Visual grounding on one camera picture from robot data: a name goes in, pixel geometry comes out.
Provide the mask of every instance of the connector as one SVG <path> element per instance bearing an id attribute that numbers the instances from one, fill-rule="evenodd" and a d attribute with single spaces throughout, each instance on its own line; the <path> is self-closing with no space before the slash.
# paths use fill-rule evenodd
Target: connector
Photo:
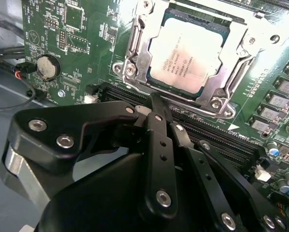
<path id="1" fill-rule="evenodd" d="M 29 63 L 29 62 L 23 62 L 23 63 L 17 64 L 15 66 L 15 69 L 19 70 L 21 74 L 34 73 L 37 71 L 37 65 Z"/>
<path id="2" fill-rule="evenodd" d="M 260 165 L 256 165 L 255 178 L 257 180 L 267 182 L 271 178 L 271 175 L 266 172 Z"/>

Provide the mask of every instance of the black cable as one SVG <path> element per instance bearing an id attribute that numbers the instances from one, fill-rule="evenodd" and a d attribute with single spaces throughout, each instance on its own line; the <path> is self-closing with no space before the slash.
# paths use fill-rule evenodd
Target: black cable
<path id="1" fill-rule="evenodd" d="M 21 103 L 21 104 L 18 104 L 18 105 L 15 105 L 15 106 L 9 106 L 9 107 L 3 107 L 3 108 L 0 108 L 0 112 L 3 112 L 3 111 L 10 111 L 10 110 L 15 110 L 15 109 L 18 109 L 18 108 L 22 108 L 24 106 L 26 106 L 27 104 L 29 104 L 31 101 L 34 100 L 35 96 L 36 96 L 36 91 L 35 89 L 32 87 L 31 84 L 29 84 L 27 82 L 26 79 L 22 78 L 20 80 L 22 83 L 24 83 L 31 91 L 32 91 L 32 96 L 25 102 Z"/>
<path id="2" fill-rule="evenodd" d="M 0 48 L 0 55 L 13 54 L 15 52 L 25 52 L 24 46 Z"/>
<path id="3" fill-rule="evenodd" d="M 13 25 L 12 23 L 0 20 L 0 27 L 13 32 L 19 38 L 24 39 L 24 31 L 22 29 L 18 28 L 17 26 Z"/>
<path id="4" fill-rule="evenodd" d="M 7 54 L 7 55 L 1 55 L 0 60 L 4 59 L 23 59 L 25 58 L 25 53 L 24 52 L 18 52 L 18 53 L 13 53 L 13 54 Z"/>

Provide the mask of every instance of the wire connector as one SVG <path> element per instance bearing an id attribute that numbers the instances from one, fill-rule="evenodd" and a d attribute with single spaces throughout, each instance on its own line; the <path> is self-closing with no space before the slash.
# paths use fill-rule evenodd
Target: wire connector
<path id="1" fill-rule="evenodd" d="M 19 63 L 15 66 L 16 70 L 19 70 L 21 74 L 29 74 L 29 73 L 34 73 L 37 71 L 37 65 L 32 64 L 29 62 L 23 62 Z"/>

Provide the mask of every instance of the screw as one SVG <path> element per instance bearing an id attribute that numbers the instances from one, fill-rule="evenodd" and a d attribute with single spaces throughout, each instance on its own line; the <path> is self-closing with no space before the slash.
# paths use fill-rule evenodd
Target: screw
<path id="1" fill-rule="evenodd" d="M 232 117 L 233 116 L 233 112 L 230 110 L 225 111 L 224 113 L 225 117 Z"/>
<path id="2" fill-rule="evenodd" d="M 272 44 L 276 44 L 277 42 L 280 41 L 280 36 L 273 35 L 272 37 L 270 37 L 270 41 L 271 41 Z"/>
<path id="3" fill-rule="evenodd" d="M 249 44 L 253 44 L 255 42 L 255 38 L 250 38 L 249 39 Z"/>
<path id="4" fill-rule="evenodd" d="M 60 98 L 64 98 L 66 96 L 66 93 L 65 91 L 63 91 L 62 89 L 58 90 L 58 93 L 57 95 L 60 97 Z"/>
<path id="5" fill-rule="evenodd" d="M 58 146 L 66 149 L 73 147 L 73 145 L 75 144 L 73 138 L 68 135 L 59 136 L 56 139 L 56 143 L 58 144 Z"/>
<path id="6" fill-rule="evenodd" d="M 33 131 L 44 131 L 47 129 L 47 125 L 44 121 L 41 121 L 39 119 L 34 119 L 34 120 L 31 120 L 29 123 L 28 123 L 28 126 L 31 130 Z"/>
<path id="7" fill-rule="evenodd" d="M 157 191 L 156 199 L 157 199 L 158 203 L 160 203 L 160 205 L 162 207 L 168 208 L 169 206 L 171 206 L 171 198 L 168 195 L 168 193 L 166 193 L 163 190 Z"/>
<path id="8" fill-rule="evenodd" d="M 115 71 L 115 72 L 120 73 L 121 70 L 122 70 L 122 69 L 121 69 L 120 65 L 117 64 L 117 65 L 114 66 L 114 71 Z"/>
<path id="9" fill-rule="evenodd" d="M 266 222 L 266 224 L 271 228 L 271 229 L 274 229 L 275 228 L 275 225 L 274 225 L 274 222 L 270 219 L 270 217 L 268 217 L 267 215 L 265 215 L 263 217 L 264 221 Z"/>
<path id="10" fill-rule="evenodd" d="M 202 144 L 202 146 L 206 149 L 206 150 L 210 150 L 210 146 L 208 144 Z"/>
<path id="11" fill-rule="evenodd" d="M 181 125 L 176 125 L 175 126 L 179 131 L 183 131 L 184 130 L 184 128 L 181 126 Z"/>
<path id="12" fill-rule="evenodd" d="M 126 107 L 126 111 L 133 114 L 134 113 L 134 110 L 132 108 L 129 108 L 129 107 Z"/>
<path id="13" fill-rule="evenodd" d="M 134 64 L 128 64 L 126 68 L 126 74 L 132 76 L 136 73 L 136 67 Z"/>
<path id="14" fill-rule="evenodd" d="M 160 117 L 159 115 L 155 115 L 155 118 L 158 120 L 158 121 L 162 121 L 162 117 Z"/>
<path id="15" fill-rule="evenodd" d="M 278 223 L 279 226 L 281 226 L 284 230 L 286 229 L 285 224 L 282 222 L 282 220 L 278 217 L 275 217 L 276 222 Z"/>
<path id="16" fill-rule="evenodd" d="M 227 213 L 222 214 L 222 221 L 227 226 L 228 229 L 234 231 L 236 229 L 235 221 Z"/>
<path id="17" fill-rule="evenodd" d="M 221 102 L 220 100 L 214 100 L 214 101 L 211 102 L 211 106 L 212 106 L 214 109 L 221 108 L 222 102 Z"/>

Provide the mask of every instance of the mounting hole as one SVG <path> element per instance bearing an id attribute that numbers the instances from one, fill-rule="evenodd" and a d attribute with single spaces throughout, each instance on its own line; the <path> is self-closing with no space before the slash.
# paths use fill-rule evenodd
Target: mounting hole
<path id="1" fill-rule="evenodd" d="M 212 178 L 208 174 L 206 174 L 206 178 L 207 180 L 212 180 Z"/>
<path id="2" fill-rule="evenodd" d="M 160 155 L 160 159 L 161 159 L 162 161 L 167 161 L 167 157 L 164 156 L 164 155 Z"/>
<path id="3" fill-rule="evenodd" d="M 270 41 L 271 41 L 272 44 L 276 44 L 277 42 L 280 41 L 280 36 L 273 35 L 272 37 L 270 37 Z"/>
<path id="4" fill-rule="evenodd" d="M 161 146 L 167 146 L 167 144 L 164 141 L 159 142 Z"/>

